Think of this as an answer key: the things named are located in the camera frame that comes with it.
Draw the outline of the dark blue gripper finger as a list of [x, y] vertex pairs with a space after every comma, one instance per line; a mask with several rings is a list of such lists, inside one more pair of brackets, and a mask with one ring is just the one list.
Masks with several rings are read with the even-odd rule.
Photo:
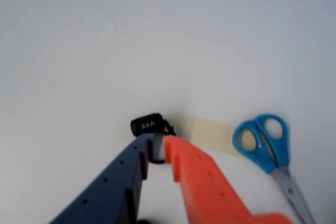
[[131, 142], [52, 223], [136, 223], [155, 135]]

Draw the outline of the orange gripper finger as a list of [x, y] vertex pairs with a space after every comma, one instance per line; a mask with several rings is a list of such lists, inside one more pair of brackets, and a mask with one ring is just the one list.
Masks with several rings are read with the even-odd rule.
[[215, 161], [198, 147], [177, 136], [163, 137], [163, 146], [189, 223], [290, 223], [276, 212], [251, 214]]

